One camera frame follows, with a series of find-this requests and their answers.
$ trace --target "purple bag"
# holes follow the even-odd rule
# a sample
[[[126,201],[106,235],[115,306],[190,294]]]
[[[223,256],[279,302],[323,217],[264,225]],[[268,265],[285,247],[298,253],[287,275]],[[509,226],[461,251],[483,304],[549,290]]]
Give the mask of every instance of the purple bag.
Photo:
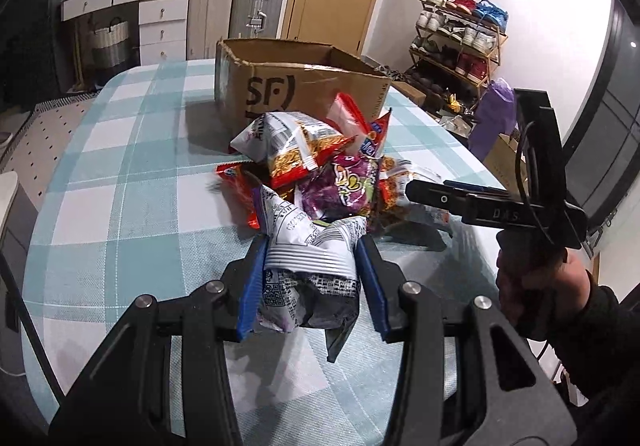
[[[469,135],[469,151],[483,161],[498,135],[510,135],[516,126],[516,98],[508,82],[499,77],[489,83],[475,117],[478,124]]]

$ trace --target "checkered tablecloth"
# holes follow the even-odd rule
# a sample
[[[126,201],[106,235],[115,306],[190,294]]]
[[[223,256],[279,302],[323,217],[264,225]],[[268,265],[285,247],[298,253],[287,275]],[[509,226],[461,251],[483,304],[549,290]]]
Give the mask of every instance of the checkered tablecloth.
[[[213,106],[214,62],[140,66],[112,79],[74,133],[31,240],[24,298],[66,392],[141,293],[184,296],[243,257],[255,234],[212,169],[233,160]],[[459,179],[500,187],[482,164],[395,90],[385,152]],[[495,298],[495,231],[455,224],[452,238],[407,223],[379,243],[409,279],[440,295]],[[49,387],[23,334],[31,391],[51,420]],[[335,364],[324,333],[259,334],[226,358],[244,443],[378,444],[401,356],[382,343],[364,296]],[[171,364],[172,429],[184,433],[180,341]]]

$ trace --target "sf logo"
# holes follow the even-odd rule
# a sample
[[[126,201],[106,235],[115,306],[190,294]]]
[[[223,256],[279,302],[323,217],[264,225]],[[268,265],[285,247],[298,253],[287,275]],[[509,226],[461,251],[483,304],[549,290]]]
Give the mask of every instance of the sf logo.
[[[296,78],[286,76],[285,80],[282,77],[252,77],[247,82],[247,90],[251,94],[246,100],[247,105],[263,104],[275,107],[271,109],[286,110],[296,93]]]

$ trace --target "laundry basket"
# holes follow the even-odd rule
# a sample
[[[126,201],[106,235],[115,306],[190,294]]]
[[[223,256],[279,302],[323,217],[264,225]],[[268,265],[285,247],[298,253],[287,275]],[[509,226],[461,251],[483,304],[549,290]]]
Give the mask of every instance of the laundry basket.
[[[133,66],[129,40],[129,23],[114,18],[111,25],[94,30],[91,47],[95,63],[95,80],[104,86],[111,77]]]

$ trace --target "cardboard box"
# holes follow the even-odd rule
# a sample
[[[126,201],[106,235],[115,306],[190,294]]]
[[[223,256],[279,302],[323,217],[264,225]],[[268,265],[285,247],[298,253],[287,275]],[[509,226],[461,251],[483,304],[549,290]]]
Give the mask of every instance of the cardboard box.
[[[389,77],[331,45],[270,39],[216,45],[214,95],[231,137],[266,111],[325,117],[337,92],[350,94],[373,121],[390,84]]]
[[[420,108],[422,108],[422,105],[424,105],[424,100],[427,98],[427,94],[421,92],[417,88],[412,87],[408,82],[395,80],[391,83],[391,86],[398,90],[398,92],[400,92],[405,97],[411,99],[414,104],[420,106]]]
[[[514,141],[509,140],[508,135],[500,134],[498,140],[495,142],[494,147],[491,148],[489,155],[484,158],[482,164],[493,176],[498,179],[498,182],[504,186],[504,188],[511,193],[518,194],[518,185],[516,184],[516,152],[512,147]],[[520,167],[520,176],[522,177],[522,183],[527,188],[527,165],[522,158],[522,166]]]

